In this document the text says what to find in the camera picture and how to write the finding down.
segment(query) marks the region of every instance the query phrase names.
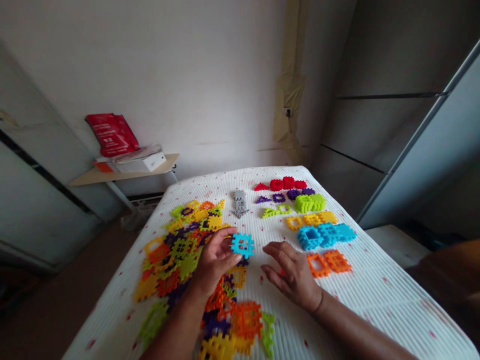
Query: red bag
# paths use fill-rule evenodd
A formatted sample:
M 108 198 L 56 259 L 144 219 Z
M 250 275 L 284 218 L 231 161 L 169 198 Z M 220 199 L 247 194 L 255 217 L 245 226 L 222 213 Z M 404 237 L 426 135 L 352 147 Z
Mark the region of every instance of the red bag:
M 87 115 L 85 121 L 95 133 L 103 156 L 111 158 L 140 149 L 139 142 L 122 115 L 92 114 Z

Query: person's left hand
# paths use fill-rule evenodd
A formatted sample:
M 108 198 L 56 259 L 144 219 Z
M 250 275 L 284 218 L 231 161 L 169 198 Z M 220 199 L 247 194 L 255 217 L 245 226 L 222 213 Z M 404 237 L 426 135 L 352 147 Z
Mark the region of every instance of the person's left hand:
M 236 227 L 220 229 L 213 234 L 203 248 L 189 286 L 189 288 L 197 290 L 198 295 L 206 298 L 212 295 L 222 275 L 242 259 L 242 255 L 234 254 L 230 248 L 231 236 L 236 233 Z

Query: brown floor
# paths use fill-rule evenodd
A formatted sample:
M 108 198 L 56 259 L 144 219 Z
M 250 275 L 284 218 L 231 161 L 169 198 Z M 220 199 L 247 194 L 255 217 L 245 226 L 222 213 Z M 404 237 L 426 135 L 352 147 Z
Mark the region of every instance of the brown floor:
M 138 234 L 120 218 L 0 322 L 0 358 L 61 359 Z

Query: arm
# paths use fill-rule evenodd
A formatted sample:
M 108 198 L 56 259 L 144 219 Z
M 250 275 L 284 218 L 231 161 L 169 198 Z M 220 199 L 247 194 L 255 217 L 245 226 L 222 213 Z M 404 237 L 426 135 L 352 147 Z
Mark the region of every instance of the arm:
M 285 271 L 280 276 L 271 266 L 262 265 L 267 279 L 287 298 L 305 309 L 317 323 L 352 355 L 362 359 L 416 359 L 401 345 L 335 300 L 314 280 L 305 255 L 288 242 L 270 242 L 263 251 Z
M 187 291 L 140 360 L 192 358 L 207 300 L 222 275 L 242 258 L 230 249 L 229 236 L 236 232 L 236 227 L 227 227 L 212 236 L 201 252 Z

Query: bed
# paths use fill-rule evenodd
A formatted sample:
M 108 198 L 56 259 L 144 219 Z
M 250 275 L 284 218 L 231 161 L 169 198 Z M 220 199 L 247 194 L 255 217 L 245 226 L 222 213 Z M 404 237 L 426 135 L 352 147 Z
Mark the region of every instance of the bed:
M 265 208 L 276 204 L 255 203 L 259 196 L 273 194 L 270 190 L 254 191 L 256 185 L 260 182 L 268 185 L 271 180 L 283 177 L 305 181 L 309 188 L 326 198 L 326 210 L 358 234 L 352 242 L 334 246 L 344 254 L 352 271 L 332 273 L 317 279 L 318 284 L 419 359 L 480 358 L 472 342 L 449 315 L 356 224 L 303 166 L 245 168 L 192 177 L 171 185 L 63 358 L 138 359 L 143 352 L 139 330 L 152 305 L 159 301 L 154 296 L 134 302 L 142 276 L 144 247 L 153 238 L 167 233 L 162 226 L 172 220 L 171 211 L 177 206 L 192 200 L 218 203 L 225 199 L 224 222 L 236 226 L 240 233 L 251 234 L 255 241 L 255 255 L 250 258 L 246 283 L 238 291 L 237 299 L 255 301 L 261 304 L 263 311 L 275 316 L 273 358 L 341 359 L 342 350 L 329 334 L 264 279 L 260 268 L 261 264 L 279 268 L 262 252 L 262 246 L 270 241 L 288 241 L 303 252 L 297 233 L 286 224 L 286 218 L 291 215 L 263 219 Z M 241 218 L 232 213 L 235 190 L 244 190 L 246 194 L 249 212 Z M 292 202 L 287 199 L 285 204 L 292 205 Z M 255 342 L 250 356 L 236 356 L 268 358 L 259 341 Z

